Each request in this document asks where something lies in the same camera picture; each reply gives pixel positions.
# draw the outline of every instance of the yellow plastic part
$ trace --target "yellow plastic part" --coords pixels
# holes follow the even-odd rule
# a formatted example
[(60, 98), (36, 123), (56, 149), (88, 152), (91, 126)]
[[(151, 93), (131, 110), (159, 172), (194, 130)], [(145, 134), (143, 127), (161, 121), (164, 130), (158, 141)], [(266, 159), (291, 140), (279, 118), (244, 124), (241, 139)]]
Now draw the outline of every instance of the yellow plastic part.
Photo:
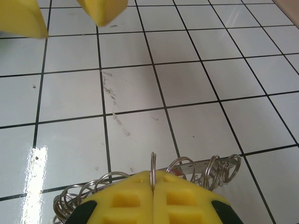
[(26, 37), (48, 37), (36, 0), (0, 0), (0, 30)]
[(128, 5), (128, 0), (77, 0), (97, 26), (111, 22)]
[(223, 197), (180, 177), (156, 171), (154, 194), (144, 171), (85, 199), (98, 205), (88, 224), (222, 224), (211, 202)]
[(88, 224), (153, 224), (153, 192), (150, 173), (134, 175), (83, 202), (98, 203)]

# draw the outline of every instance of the floor tile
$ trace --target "floor tile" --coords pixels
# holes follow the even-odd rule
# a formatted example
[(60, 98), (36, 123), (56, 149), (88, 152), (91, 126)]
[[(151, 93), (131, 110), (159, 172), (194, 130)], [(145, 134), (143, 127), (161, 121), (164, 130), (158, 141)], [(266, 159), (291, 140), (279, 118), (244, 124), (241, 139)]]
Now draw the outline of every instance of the floor tile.
[[(49, 18), (49, 9), (48, 8), (42, 8), (41, 12), (42, 12), (44, 23), (47, 26), (48, 25), (48, 18)], [(8, 37), (24, 37), (24, 36), (17, 35), (17, 34), (5, 33), (5, 32), (0, 31), (0, 38), (8, 38)]]
[(299, 76), (283, 56), (248, 58), (268, 94), (299, 90)]
[(280, 54), (262, 28), (230, 29), (229, 32), (245, 57)]
[(297, 72), (299, 72), (299, 55), (287, 55), (286, 58), (291, 62)]
[(39, 7), (50, 7), (50, 0), (37, 0)]
[(140, 7), (139, 11), (145, 31), (185, 29), (174, 6)]
[(299, 222), (298, 157), (297, 147), (247, 157), (277, 224)]
[(44, 76), (40, 121), (102, 113), (100, 71), (68, 72)]
[(244, 223), (273, 224), (244, 159), (232, 182), (217, 188), (214, 192), (231, 203)]
[(217, 100), (201, 63), (156, 66), (167, 106)]
[(202, 60), (241, 57), (238, 48), (224, 29), (192, 30), (190, 35)]
[(185, 31), (146, 34), (154, 63), (196, 61), (199, 58)]
[(0, 76), (42, 72), (45, 40), (0, 40)]
[(262, 26), (292, 25), (292, 21), (276, 4), (247, 6)]
[(209, 5), (208, 0), (174, 0), (176, 5)]
[(172, 0), (137, 0), (139, 6), (159, 6), (159, 5), (173, 5)]
[(49, 38), (45, 72), (98, 67), (97, 37), (95, 35)]
[(299, 29), (290, 27), (265, 27), (266, 32), (284, 54), (299, 53)]
[(103, 70), (106, 113), (163, 107), (152, 66)]
[(242, 5), (214, 6), (216, 12), (227, 28), (259, 27), (255, 18)]
[(295, 139), (299, 141), (299, 93), (270, 97)]
[(181, 156), (194, 161), (240, 150), (218, 103), (168, 110)]
[(136, 7), (128, 7), (105, 27), (99, 27), (99, 33), (119, 33), (142, 31)]
[(266, 97), (223, 102), (223, 106), (244, 152), (294, 144)]
[(244, 59), (204, 62), (220, 99), (264, 95)]
[(33, 123), (41, 76), (0, 79), (0, 126)]
[(80, 7), (76, 0), (52, 0), (52, 7)]
[(39, 125), (36, 147), (47, 156), (44, 189), (88, 182), (107, 173), (103, 118)]
[(49, 35), (95, 34), (93, 20), (82, 8), (53, 8)]
[(272, 0), (243, 0), (245, 4), (274, 3)]
[(223, 27), (211, 6), (179, 6), (178, 9), (188, 29)]
[(164, 110), (109, 116), (107, 127), (113, 171), (132, 174), (150, 170), (153, 151), (157, 169), (177, 158)]
[(61, 193), (62, 191), (44, 194), (32, 192), (27, 197), (0, 202), (3, 223), (59, 224), (58, 220), (54, 220), (53, 200)]
[(143, 33), (100, 35), (102, 67), (150, 64)]
[(3, 160), (0, 163), (0, 197), (24, 193), (28, 157), (33, 144), (35, 126), (0, 129), (0, 142)]
[(135, 6), (135, 0), (128, 0), (128, 6)]
[(210, 0), (213, 4), (242, 4), (241, 0)]

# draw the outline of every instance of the white tile floor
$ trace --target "white tile floor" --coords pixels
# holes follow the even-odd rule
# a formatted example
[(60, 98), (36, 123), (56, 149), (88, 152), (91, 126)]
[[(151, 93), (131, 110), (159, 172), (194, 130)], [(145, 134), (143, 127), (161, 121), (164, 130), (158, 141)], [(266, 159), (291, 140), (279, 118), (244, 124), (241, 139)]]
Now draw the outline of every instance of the white tile floor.
[(2, 223), (51, 224), (65, 186), (152, 151), (240, 154), (217, 192), (245, 224), (299, 223), (299, 30), (271, 0), (129, 0), (104, 28), (38, 2), (48, 40), (0, 33)]

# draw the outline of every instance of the wire coil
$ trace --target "wire coil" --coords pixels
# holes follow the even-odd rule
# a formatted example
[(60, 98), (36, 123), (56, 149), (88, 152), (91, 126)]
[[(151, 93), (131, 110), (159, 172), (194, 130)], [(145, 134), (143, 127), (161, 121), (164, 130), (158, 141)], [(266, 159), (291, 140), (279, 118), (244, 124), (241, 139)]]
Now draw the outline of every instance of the wire coil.
[[(186, 173), (181, 169), (183, 165), (178, 165), (183, 161), (189, 161), (188, 164), (183, 164), (188, 167), (188, 172)], [(191, 174), (190, 182), (213, 191), (218, 186), (231, 182), (238, 173), (240, 165), (241, 158), (236, 154), (227, 158), (220, 158), (216, 155), (210, 160), (197, 162), (193, 162), (188, 157), (180, 157), (173, 161), (165, 171), (171, 173), (175, 169), (181, 169), (184, 179), (186, 179), (187, 174)], [(119, 175), (123, 179), (130, 177), (130, 175), (126, 173), (116, 171), (107, 173), (100, 179), (90, 181), (86, 184), (75, 184), (67, 187), (60, 195), (54, 198), (53, 209), (56, 214), (54, 223), (64, 224), (75, 208), (78, 207), (85, 198), (113, 185), (114, 183), (106, 182), (107, 178), (113, 175)], [(150, 181), (152, 190), (154, 190), (156, 181), (156, 154), (154, 153), (151, 155)], [(76, 188), (79, 189), (78, 194), (69, 193), (69, 191), (73, 192)]]

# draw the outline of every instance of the black rubber pad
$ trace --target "black rubber pad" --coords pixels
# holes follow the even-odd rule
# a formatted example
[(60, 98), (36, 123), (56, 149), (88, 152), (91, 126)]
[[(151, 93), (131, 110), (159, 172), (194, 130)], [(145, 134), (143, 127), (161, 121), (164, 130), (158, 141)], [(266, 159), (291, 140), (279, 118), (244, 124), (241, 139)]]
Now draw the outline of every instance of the black rubber pad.
[(79, 205), (71, 214), (65, 224), (87, 224), (90, 216), (92, 215), (95, 207), (97, 207), (96, 201), (88, 201)]
[(219, 201), (212, 201), (212, 205), (223, 224), (243, 224), (233, 208), (229, 205)]

